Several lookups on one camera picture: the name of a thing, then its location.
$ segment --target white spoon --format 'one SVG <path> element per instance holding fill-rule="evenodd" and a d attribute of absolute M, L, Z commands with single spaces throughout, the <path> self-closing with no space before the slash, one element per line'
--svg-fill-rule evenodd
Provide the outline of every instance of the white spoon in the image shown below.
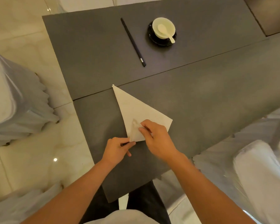
<path fill-rule="evenodd" d="M 159 24 L 159 25 L 158 25 L 158 30 L 159 30 L 159 32 L 165 34 L 165 35 L 170 39 L 171 43 L 175 43 L 174 38 L 171 37 L 171 36 L 168 34 L 167 28 L 165 27 L 164 24 L 162 24 L 162 23 Z"/>

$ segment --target saucer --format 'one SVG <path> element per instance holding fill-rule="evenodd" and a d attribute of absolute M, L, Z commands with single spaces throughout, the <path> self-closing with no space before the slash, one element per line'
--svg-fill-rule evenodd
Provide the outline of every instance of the saucer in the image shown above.
<path fill-rule="evenodd" d="M 148 37 L 151 39 L 151 41 L 153 41 L 155 44 L 159 45 L 159 46 L 170 46 L 172 45 L 171 41 L 169 38 L 167 39 L 160 39 L 156 36 L 156 34 L 153 31 L 153 23 L 151 22 L 148 26 Z M 175 34 L 172 36 L 174 38 L 174 40 L 176 41 L 176 32 Z"/>

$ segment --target forearm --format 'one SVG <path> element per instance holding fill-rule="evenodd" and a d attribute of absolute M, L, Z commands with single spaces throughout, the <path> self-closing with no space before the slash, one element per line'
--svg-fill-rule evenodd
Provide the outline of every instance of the forearm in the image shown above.
<path fill-rule="evenodd" d="M 177 151 L 167 163 L 177 176 L 202 224 L 255 224 L 240 207 L 196 169 L 184 154 Z"/>
<path fill-rule="evenodd" d="M 94 194 L 112 168 L 108 162 L 98 162 L 22 224 L 79 223 Z"/>

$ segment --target black pants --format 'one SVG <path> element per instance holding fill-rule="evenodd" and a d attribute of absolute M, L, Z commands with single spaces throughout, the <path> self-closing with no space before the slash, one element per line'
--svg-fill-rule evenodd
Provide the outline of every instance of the black pants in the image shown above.
<path fill-rule="evenodd" d="M 129 193 L 127 209 L 143 212 L 160 224 L 171 224 L 167 210 L 153 184 L 153 181 Z M 80 224 L 102 219 L 119 210 L 118 200 L 108 203 L 102 186 L 94 195 L 89 207 L 83 215 Z"/>

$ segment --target napkin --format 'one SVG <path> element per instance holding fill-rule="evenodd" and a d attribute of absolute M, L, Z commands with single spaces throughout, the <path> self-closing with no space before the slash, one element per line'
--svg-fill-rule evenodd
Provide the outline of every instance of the napkin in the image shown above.
<path fill-rule="evenodd" d="M 127 136 L 130 137 L 130 142 L 145 140 L 139 128 L 142 127 L 140 123 L 146 119 L 164 125 L 167 131 L 169 130 L 172 119 L 120 88 L 114 85 L 112 87 L 122 114 Z"/>

